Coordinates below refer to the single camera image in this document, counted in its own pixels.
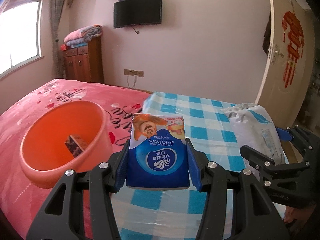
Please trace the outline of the person's right hand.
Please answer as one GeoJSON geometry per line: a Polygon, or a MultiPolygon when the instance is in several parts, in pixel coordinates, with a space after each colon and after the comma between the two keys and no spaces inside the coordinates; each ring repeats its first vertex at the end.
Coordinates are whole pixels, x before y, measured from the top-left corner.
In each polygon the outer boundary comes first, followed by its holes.
{"type": "Polygon", "coordinates": [[[317,213],[316,204],[309,205],[302,209],[287,206],[283,222],[285,223],[289,232],[296,235],[309,225],[312,225],[314,220],[317,220],[314,213],[317,213]]]}

